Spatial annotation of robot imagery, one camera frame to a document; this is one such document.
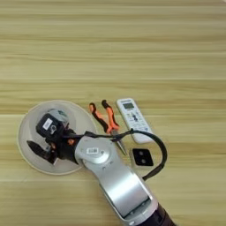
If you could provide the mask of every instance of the remote control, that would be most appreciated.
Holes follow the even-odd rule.
[[[152,133],[147,121],[132,98],[117,100],[117,106],[129,129]],[[153,141],[148,136],[139,133],[134,133],[132,136],[139,144]]]

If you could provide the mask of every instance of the pliers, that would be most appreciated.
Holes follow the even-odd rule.
[[[89,109],[94,118],[102,125],[103,130],[107,134],[110,133],[111,135],[118,135],[119,125],[116,122],[113,109],[108,105],[106,100],[102,101],[102,106],[107,110],[109,116],[109,123],[105,122],[102,114],[96,109],[95,104],[93,102],[89,104]],[[117,145],[122,150],[123,154],[127,155],[123,141],[117,141]]]

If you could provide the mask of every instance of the black cable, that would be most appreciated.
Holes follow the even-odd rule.
[[[117,141],[121,140],[123,137],[125,137],[129,134],[134,134],[134,133],[141,133],[143,135],[148,136],[153,141],[155,141],[155,143],[159,146],[159,148],[162,151],[161,163],[143,177],[144,180],[148,180],[150,177],[155,176],[164,168],[165,162],[167,161],[167,156],[168,156],[167,149],[166,149],[164,143],[162,142],[162,140],[159,137],[157,137],[153,133],[143,132],[143,131],[134,131],[133,129],[131,129],[130,131],[120,133],[118,135],[101,135],[101,134],[95,134],[92,132],[86,132],[85,134],[82,134],[82,135],[71,133],[67,136],[63,136],[63,138],[64,139],[81,139],[82,137],[87,136],[87,137],[92,137],[92,138],[108,138],[108,139],[112,139],[111,140],[112,142],[117,142]]]

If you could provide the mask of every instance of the small black box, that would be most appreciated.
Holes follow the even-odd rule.
[[[153,159],[148,149],[134,148],[132,150],[135,164],[138,166],[153,166]]]
[[[51,116],[49,113],[45,114],[40,122],[36,125],[36,131],[46,139],[57,141],[64,130],[62,122]]]

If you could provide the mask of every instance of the wooden table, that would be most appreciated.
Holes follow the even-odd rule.
[[[120,225],[90,172],[53,177],[32,169],[17,133],[40,102],[87,109],[104,98],[124,131],[115,104],[124,97],[135,99],[169,150],[166,168],[147,183],[171,217],[184,226],[225,225],[225,7],[222,0],[2,0],[0,225]],[[157,163],[159,150],[151,151]]]

